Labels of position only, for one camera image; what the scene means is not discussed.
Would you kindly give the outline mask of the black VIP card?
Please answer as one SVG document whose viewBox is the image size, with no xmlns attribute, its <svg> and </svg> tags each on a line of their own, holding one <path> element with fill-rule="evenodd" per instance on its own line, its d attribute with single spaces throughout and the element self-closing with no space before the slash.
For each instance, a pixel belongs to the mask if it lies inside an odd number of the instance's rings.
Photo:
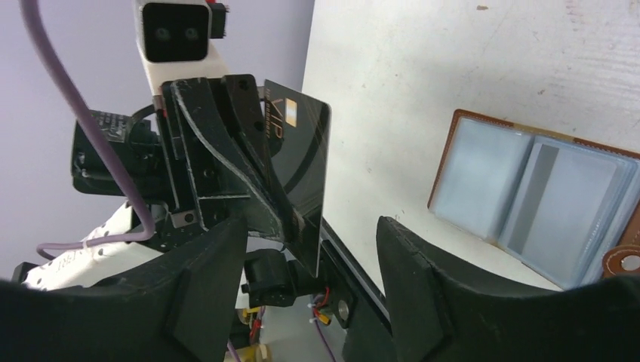
<svg viewBox="0 0 640 362">
<path fill-rule="evenodd" d="M 300 226 L 300 236 L 289 244 L 289 250 L 315 277 L 320 254 L 331 107 L 274 81 L 266 80 L 263 90 L 265 133 L 272 166 Z"/>
</svg>

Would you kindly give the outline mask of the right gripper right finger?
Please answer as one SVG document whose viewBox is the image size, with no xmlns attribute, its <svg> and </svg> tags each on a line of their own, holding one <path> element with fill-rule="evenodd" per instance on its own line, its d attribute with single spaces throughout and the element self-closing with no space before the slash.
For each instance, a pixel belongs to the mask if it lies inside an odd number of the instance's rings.
<svg viewBox="0 0 640 362">
<path fill-rule="evenodd" d="M 479 268 L 396 220 L 377 223 L 400 361 L 637 361 L 639 278 L 545 290 Z"/>
</svg>

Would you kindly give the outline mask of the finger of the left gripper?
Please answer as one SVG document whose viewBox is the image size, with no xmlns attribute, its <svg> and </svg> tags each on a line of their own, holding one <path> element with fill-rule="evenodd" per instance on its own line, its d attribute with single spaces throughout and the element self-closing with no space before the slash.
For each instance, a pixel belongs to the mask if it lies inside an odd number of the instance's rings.
<svg viewBox="0 0 640 362">
<path fill-rule="evenodd" d="M 181 79 L 170 95 L 201 227 L 243 217 L 259 237 L 301 239 L 304 222 L 275 175 L 255 79 Z"/>
</svg>

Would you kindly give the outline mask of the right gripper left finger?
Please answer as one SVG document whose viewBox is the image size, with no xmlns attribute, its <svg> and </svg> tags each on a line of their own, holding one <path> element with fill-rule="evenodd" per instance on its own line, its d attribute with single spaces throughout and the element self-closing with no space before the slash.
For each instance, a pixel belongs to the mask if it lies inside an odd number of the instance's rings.
<svg viewBox="0 0 640 362">
<path fill-rule="evenodd" d="M 1 284 L 3 361 L 222 361 L 248 225 L 229 218 L 96 286 Z"/>
</svg>

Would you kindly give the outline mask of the brown leather card holder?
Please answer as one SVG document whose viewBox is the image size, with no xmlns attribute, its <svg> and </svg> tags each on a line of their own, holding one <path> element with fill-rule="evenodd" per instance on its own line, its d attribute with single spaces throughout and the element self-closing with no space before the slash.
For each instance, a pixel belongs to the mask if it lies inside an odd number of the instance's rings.
<svg viewBox="0 0 640 362">
<path fill-rule="evenodd" d="M 639 272 L 639 155 L 458 109 L 429 209 L 560 288 Z"/>
</svg>

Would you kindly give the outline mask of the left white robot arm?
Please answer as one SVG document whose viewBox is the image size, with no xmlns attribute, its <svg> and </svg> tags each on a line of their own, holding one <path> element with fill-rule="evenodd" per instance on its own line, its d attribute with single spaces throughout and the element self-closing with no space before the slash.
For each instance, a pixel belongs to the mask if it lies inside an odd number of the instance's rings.
<svg viewBox="0 0 640 362">
<path fill-rule="evenodd" d="M 251 237 L 280 243 L 292 255 L 261 250 L 248 256 L 238 307 L 288 307 L 326 291 L 320 245 L 331 107 L 251 75 L 167 81 L 150 112 L 130 118 L 100 112 L 116 152 L 150 207 L 159 207 L 147 241 L 95 244 L 140 227 L 128 204 L 79 247 L 27 272 L 25 285 L 46 291 L 91 287 L 181 247 L 226 219 L 245 219 Z"/>
</svg>

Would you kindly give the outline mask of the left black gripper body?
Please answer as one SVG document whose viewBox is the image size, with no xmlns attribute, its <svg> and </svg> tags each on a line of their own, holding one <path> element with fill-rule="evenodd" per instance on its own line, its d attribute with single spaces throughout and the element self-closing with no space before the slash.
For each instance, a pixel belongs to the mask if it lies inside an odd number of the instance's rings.
<svg viewBox="0 0 640 362">
<path fill-rule="evenodd" d="M 162 85 L 161 94 L 152 105 L 133 115 L 94 112 L 94 118 L 144 201 L 149 207 L 158 206 L 164 212 L 156 221 L 155 235 L 147 241 L 149 247 L 160 252 L 173 250 L 193 235 L 207 231 L 201 227 L 195 209 L 180 127 L 170 95 L 171 82 Z M 263 86 L 257 85 L 265 121 Z M 272 241 L 291 253 L 289 244 L 295 240 Z M 295 256 L 286 266 L 267 257 L 248 262 L 246 269 L 248 283 L 244 291 L 250 296 L 251 306 L 283 306 L 298 295 L 309 294 L 315 318 L 324 323 L 337 321 L 329 309 L 329 288 L 320 275 L 319 264 L 315 277 Z"/>
</svg>

